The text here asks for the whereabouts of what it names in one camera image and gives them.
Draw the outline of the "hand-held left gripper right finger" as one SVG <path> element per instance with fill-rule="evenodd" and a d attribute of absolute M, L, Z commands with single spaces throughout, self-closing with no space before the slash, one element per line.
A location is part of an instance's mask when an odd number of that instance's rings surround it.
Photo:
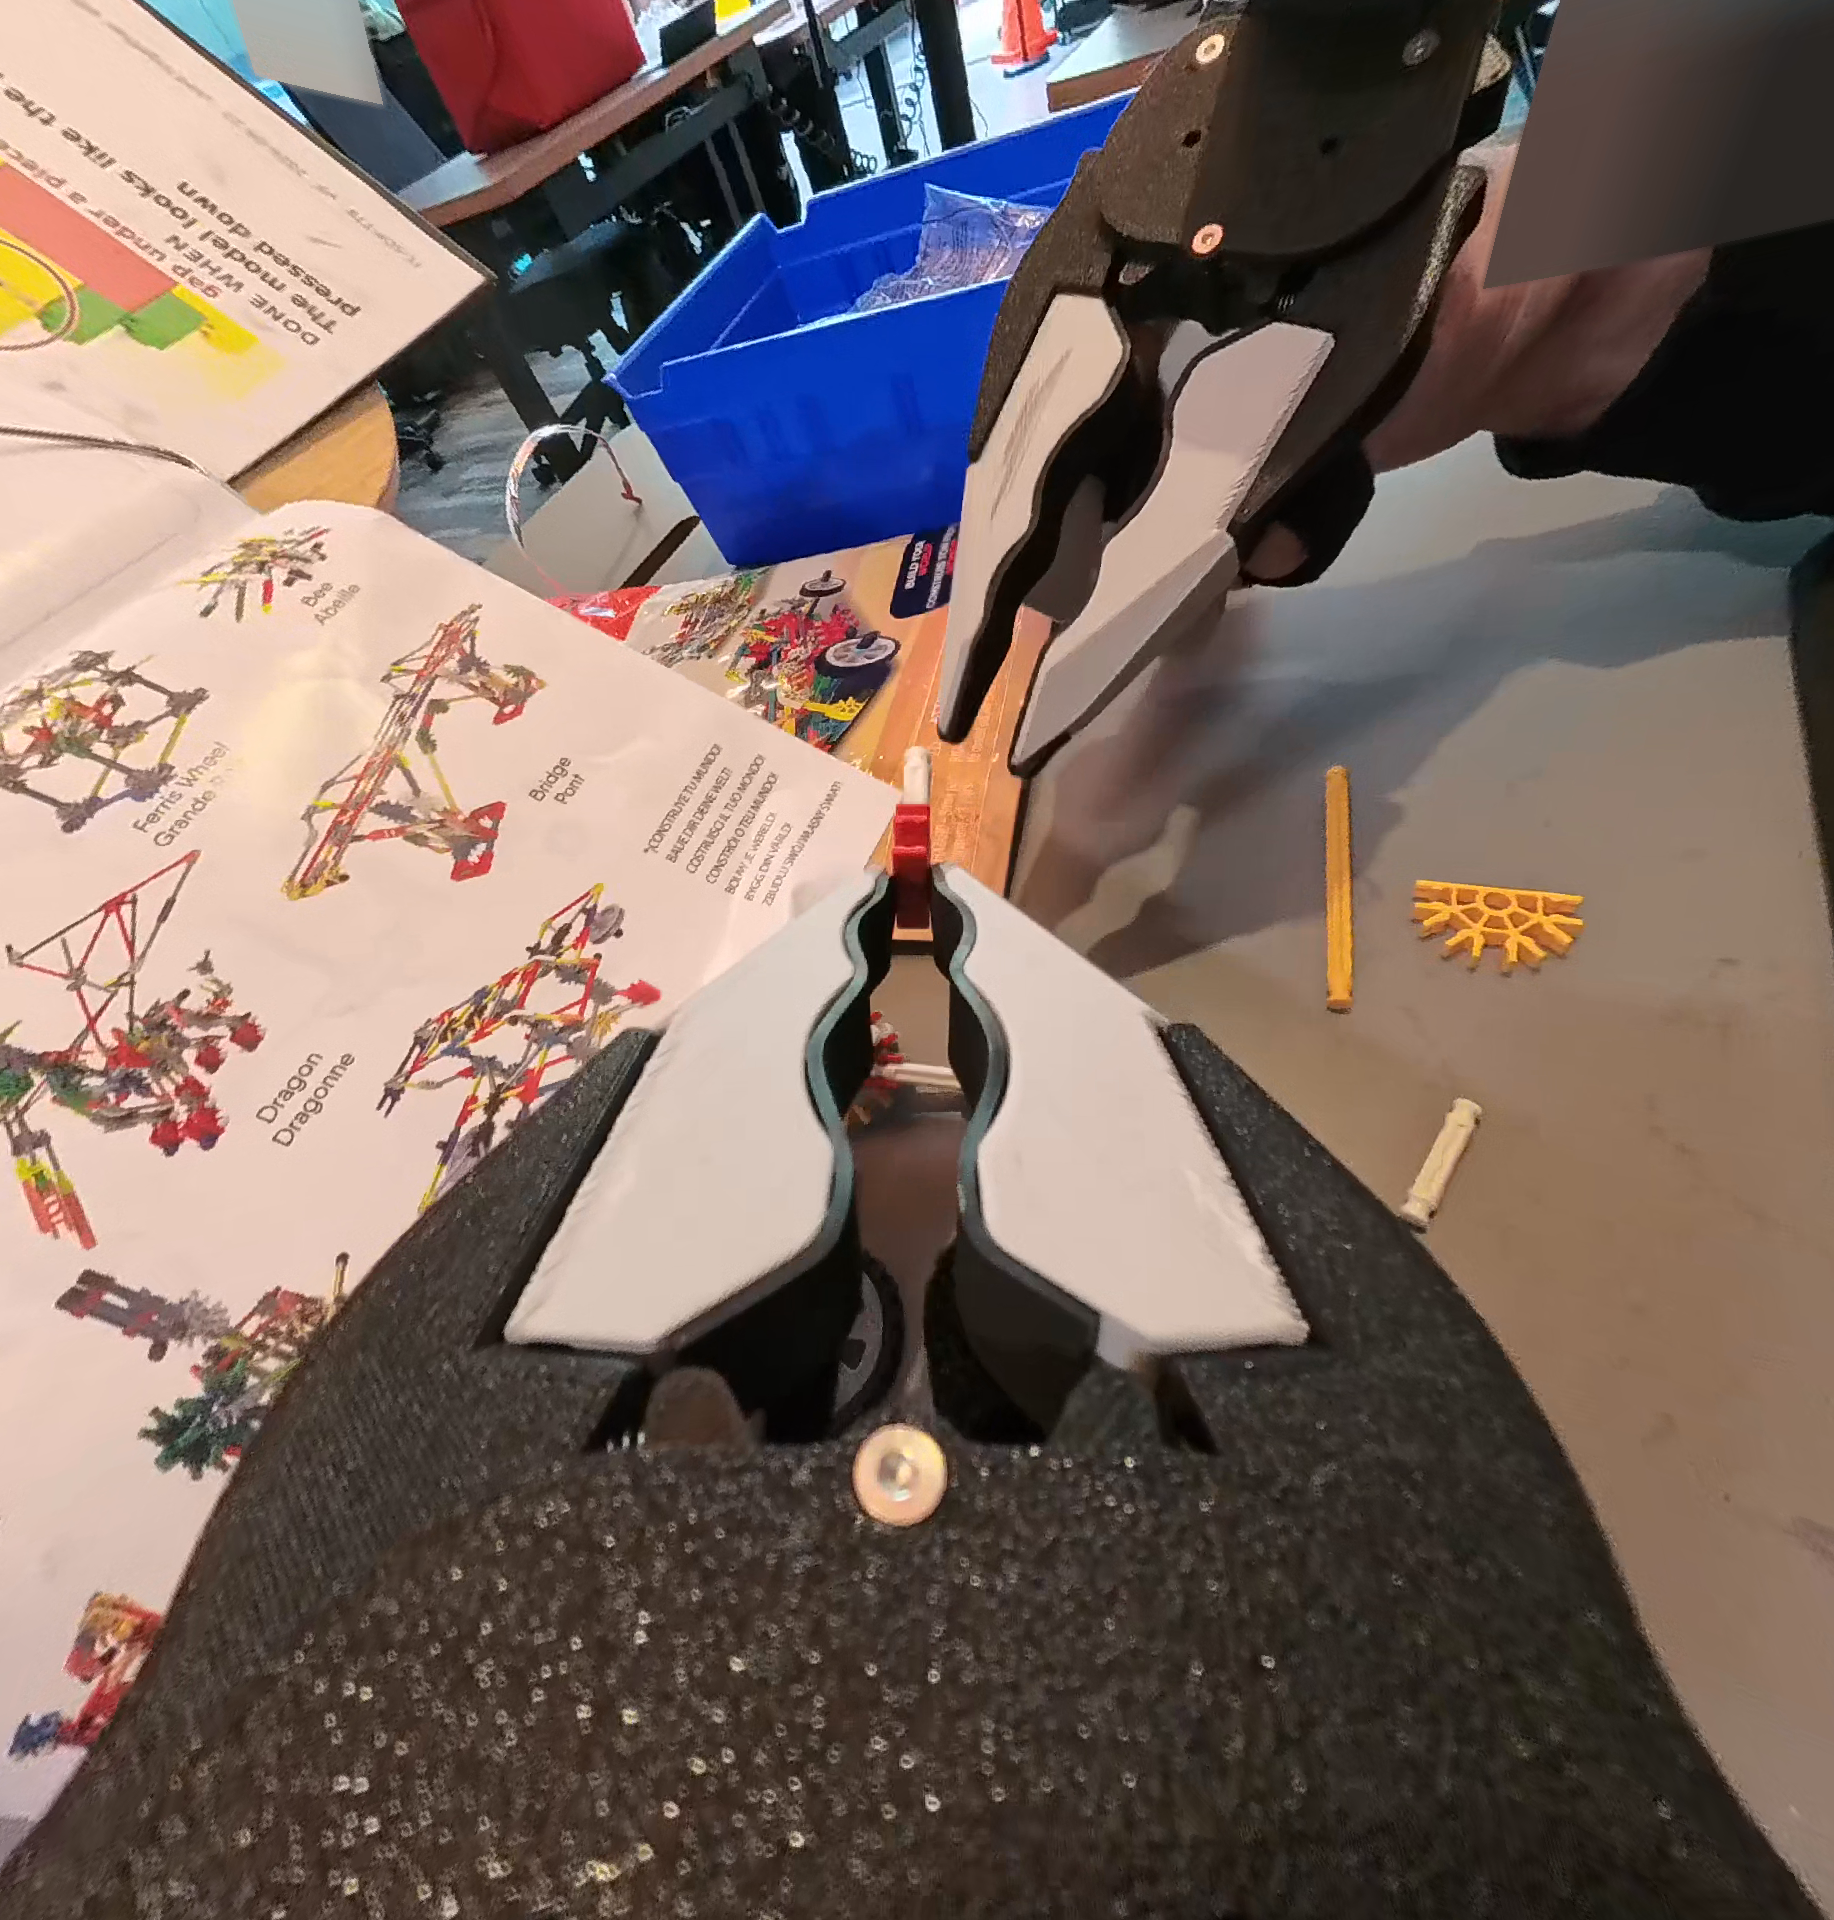
<path fill-rule="evenodd" d="M 962 870 L 934 870 L 932 909 L 970 1105 L 965 1251 L 1089 1315 L 1122 1372 L 1303 1346 L 1156 1015 Z"/>

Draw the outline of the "short white plastic rod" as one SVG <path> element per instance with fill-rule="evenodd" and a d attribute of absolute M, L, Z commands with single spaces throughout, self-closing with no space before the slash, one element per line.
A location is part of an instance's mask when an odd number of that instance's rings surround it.
<path fill-rule="evenodd" d="M 1457 1096 L 1444 1116 L 1424 1163 L 1405 1193 L 1400 1220 L 1413 1230 L 1426 1230 L 1435 1220 L 1455 1170 L 1481 1126 L 1483 1110 L 1473 1097 Z"/>

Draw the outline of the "person's right forearm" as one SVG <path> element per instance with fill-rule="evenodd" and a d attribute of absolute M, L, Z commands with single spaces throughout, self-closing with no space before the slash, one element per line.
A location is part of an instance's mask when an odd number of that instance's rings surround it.
<path fill-rule="evenodd" d="M 1496 446 L 1526 480 L 1597 472 L 1731 519 L 1834 517 L 1834 220 L 1717 246 L 1602 420 Z"/>

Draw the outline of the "model overview paper sheet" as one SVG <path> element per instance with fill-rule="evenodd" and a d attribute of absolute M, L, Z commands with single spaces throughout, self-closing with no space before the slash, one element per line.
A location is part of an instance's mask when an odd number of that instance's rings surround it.
<path fill-rule="evenodd" d="M 375 513 L 254 517 L 0 656 L 0 1828 L 379 1256 L 890 811 Z"/>

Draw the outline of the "red fabric bag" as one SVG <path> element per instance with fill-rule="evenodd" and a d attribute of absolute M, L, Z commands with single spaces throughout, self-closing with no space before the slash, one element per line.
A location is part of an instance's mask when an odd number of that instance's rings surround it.
<path fill-rule="evenodd" d="M 646 64 L 625 2 L 399 2 L 396 10 L 474 154 L 551 132 Z"/>

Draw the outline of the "dark office desk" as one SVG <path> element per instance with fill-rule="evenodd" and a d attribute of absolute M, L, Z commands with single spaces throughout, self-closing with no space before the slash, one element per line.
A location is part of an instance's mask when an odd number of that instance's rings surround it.
<path fill-rule="evenodd" d="M 684 59 L 642 67 L 593 107 L 497 154 L 462 154 L 399 189 L 427 226 L 476 258 L 505 293 L 535 257 L 618 213 L 669 201 L 688 162 L 706 169 L 712 228 L 802 210 L 775 86 L 802 4 L 755 4 Z"/>

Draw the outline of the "printed instruction card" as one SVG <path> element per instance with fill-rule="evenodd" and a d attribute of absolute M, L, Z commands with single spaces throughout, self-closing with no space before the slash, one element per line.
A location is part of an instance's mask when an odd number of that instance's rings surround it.
<path fill-rule="evenodd" d="M 148 4 L 0 2 L 0 428 L 233 480 L 483 290 Z"/>

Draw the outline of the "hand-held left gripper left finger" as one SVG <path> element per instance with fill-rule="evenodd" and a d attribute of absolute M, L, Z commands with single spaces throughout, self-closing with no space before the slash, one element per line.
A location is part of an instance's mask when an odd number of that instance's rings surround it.
<path fill-rule="evenodd" d="M 518 1298 L 510 1344 L 672 1358 L 832 1256 L 878 910 L 878 871 L 835 881 L 665 1022 Z"/>

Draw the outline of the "clear bag of plastic pieces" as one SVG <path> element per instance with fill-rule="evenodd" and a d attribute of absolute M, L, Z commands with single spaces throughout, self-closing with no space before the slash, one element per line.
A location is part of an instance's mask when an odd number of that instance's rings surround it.
<path fill-rule="evenodd" d="M 873 624 L 844 579 L 786 567 L 693 585 L 560 595 L 553 605 L 706 695 L 832 752 L 890 681 L 902 640 Z"/>

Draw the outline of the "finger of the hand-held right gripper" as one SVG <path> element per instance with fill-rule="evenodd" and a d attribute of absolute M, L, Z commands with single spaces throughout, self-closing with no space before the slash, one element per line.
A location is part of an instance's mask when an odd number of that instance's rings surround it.
<path fill-rule="evenodd" d="M 1017 616 L 1056 560 L 1087 441 L 1122 386 L 1128 338 L 1101 297 L 1057 293 L 970 462 L 958 525 L 936 734 L 964 743 L 1009 656 Z"/>
<path fill-rule="evenodd" d="M 1095 588 L 1036 667 L 1014 773 L 1036 773 L 1229 590 L 1240 508 L 1332 350 L 1325 331 L 1272 323 L 1182 373 L 1154 476 L 1102 541 Z"/>

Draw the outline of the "round wooden board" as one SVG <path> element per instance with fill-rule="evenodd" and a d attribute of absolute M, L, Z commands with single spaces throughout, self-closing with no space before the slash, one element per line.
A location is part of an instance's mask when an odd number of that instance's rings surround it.
<path fill-rule="evenodd" d="M 327 501 L 395 513 L 400 458 L 385 390 L 367 382 L 323 417 L 233 476 L 230 486 L 263 513 Z"/>

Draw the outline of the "person's right hand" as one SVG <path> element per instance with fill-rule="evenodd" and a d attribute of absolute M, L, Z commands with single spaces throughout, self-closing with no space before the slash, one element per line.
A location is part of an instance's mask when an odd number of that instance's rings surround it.
<path fill-rule="evenodd" d="M 1702 247 L 1490 288 L 1496 210 L 1461 246 L 1429 345 L 1396 404 L 1363 438 L 1372 476 L 1475 436 L 1563 441 L 1624 395 L 1709 273 Z"/>

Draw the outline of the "long yellow plastic rod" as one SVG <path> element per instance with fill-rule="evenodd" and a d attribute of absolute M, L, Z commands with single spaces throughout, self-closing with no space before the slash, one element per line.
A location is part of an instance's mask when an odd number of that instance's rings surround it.
<path fill-rule="evenodd" d="M 1354 1006 L 1354 844 L 1343 766 L 1322 776 L 1322 934 L 1325 1011 L 1347 1015 Z"/>

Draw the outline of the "grey toy wheel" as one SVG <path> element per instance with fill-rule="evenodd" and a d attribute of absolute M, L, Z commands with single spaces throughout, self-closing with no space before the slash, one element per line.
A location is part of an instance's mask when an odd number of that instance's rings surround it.
<path fill-rule="evenodd" d="M 853 1428 L 884 1403 L 904 1369 L 905 1309 L 888 1268 L 861 1253 L 859 1305 L 836 1359 L 831 1433 Z"/>

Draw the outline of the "yellow plastic fan connector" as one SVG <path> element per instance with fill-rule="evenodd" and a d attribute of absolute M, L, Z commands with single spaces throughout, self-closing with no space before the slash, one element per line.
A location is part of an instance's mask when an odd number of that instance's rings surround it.
<path fill-rule="evenodd" d="M 1442 958 L 1477 970 L 1494 954 L 1502 973 L 1514 973 L 1569 954 L 1584 927 L 1580 909 L 1574 893 L 1420 879 L 1411 920 Z"/>

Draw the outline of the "blue plastic bin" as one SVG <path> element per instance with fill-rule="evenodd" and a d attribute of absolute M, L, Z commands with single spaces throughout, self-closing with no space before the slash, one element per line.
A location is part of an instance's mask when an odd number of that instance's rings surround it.
<path fill-rule="evenodd" d="M 918 257 L 928 188 L 1049 210 L 1124 96 L 760 216 L 617 361 L 609 382 L 728 563 L 942 531 L 999 285 L 880 313 L 856 302 Z"/>

